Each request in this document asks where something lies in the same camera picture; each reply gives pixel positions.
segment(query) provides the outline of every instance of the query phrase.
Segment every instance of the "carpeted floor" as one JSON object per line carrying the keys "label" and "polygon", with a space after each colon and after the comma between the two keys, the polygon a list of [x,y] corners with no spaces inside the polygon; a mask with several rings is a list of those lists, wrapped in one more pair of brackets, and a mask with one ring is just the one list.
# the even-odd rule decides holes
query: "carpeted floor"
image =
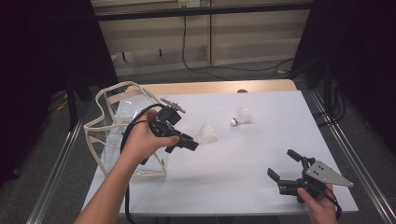
{"label": "carpeted floor", "polygon": [[[239,63],[227,66],[242,69],[258,69],[275,66],[276,62]],[[283,63],[278,70],[287,71],[291,62]],[[260,72],[248,72],[229,68],[206,69],[206,74],[193,73],[187,69],[167,71],[161,73],[141,74],[120,77],[120,81],[132,80],[139,84],[171,83],[171,82],[194,82],[194,81],[220,81],[220,80],[253,80],[267,78],[282,78],[284,74],[274,73],[274,69]],[[313,113],[318,112],[310,92],[304,84],[304,77],[294,80],[297,88],[302,91],[308,106]],[[91,88],[92,94],[98,90]],[[321,86],[314,91],[321,92]],[[78,113],[86,111],[85,121],[96,118],[98,111],[93,102],[78,101]],[[59,104],[54,101],[50,108]],[[359,109],[350,102],[346,96],[346,113],[339,120],[339,125],[346,135],[349,143],[364,164],[367,172],[383,192],[390,206],[396,206],[396,188],[392,185],[396,182],[396,156],[389,152],[380,135],[375,130],[367,129],[364,116]],[[69,135],[69,118],[67,107],[61,111],[53,110],[48,116],[47,125],[43,128],[39,138],[35,142],[30,155],[24,161],[21,176],[11,179],[0,188],[0,223],[26,223],[42,189],[45,187],[50,172],[58,159],[64,146],[64,139]],[[377,212],[365,187],[352,169],[344,152],[340,149],[337,140],[328,126],[320,126],[320,131],[329,149],[332,152],[343,175],[352,182],[357,183],[350,191],[360,211],[358,213],[343,214],[340,223],[383,223],[382,217]],[[90,187],[92,174],[96,168],[95,161],[87,149],[85,137],[80,130],[73,149],[67,158],[64,172],[57,183],[48,207],[44,208],[44,216],[38,223],[71,223],[78,215]],[[308,223],[307,216],[280,217],[280,223]],[[138,223],[155,223],[155,218],[137,218]],[[121,217],[120,223],[127,223]],[[174,217],[171,223],[219,223],[213,217]],[[274,223],[268,217],[236,217],[233,223]]]}

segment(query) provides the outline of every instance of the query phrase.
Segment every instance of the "hand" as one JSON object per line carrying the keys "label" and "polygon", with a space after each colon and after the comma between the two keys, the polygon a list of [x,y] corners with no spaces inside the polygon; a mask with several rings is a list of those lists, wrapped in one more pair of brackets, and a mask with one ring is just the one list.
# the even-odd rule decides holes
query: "hand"
{"label": "hand", "polygon": [[127,138],[122,154],[132,153],[134,157],[142,161],[154,154],[160,147],[170,147],[177,144],[179,140],[177,136],[157,137],[151,132],[146,121],[150,121],[157,116],[158,112],[150,109],[136,122]]}
{"label": "hand", "polygon": [[[332,185],[326,186],[328,189],[326,188],[324,192],[332,197],[332,194],[330,193],[330,190],[332,190]],[[303,188],[297,189],[297,192],[309,207],[309,218],[312,224],[338,223],[335,217],[335,205],[327,198],[319,195],[316,199],[314,199]]]}

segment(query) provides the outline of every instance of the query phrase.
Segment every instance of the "human arm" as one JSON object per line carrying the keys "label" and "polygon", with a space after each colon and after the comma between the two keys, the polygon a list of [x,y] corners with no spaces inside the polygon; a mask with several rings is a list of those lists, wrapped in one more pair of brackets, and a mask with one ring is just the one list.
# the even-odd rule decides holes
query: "human arm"
{"label": "human arm", "polygon": [[116,223],[123,196],[137,165],[158,148],[177,143],[177,136],[156,137],[151,132],[144,120],[157,115],[157,111],[150,109],[138,120],[143,122],[132,128],[117,162],[75,223]]}
{"label": "human arm", "polygon": [[[332,197],[332,185],[326,185],[325,193]],[[337,224],[335,216],[335,205],[326,197],[312,198],[311,195],[303,188],[297,189],[300,197],[309,207],[309,219],[311,224]]]}

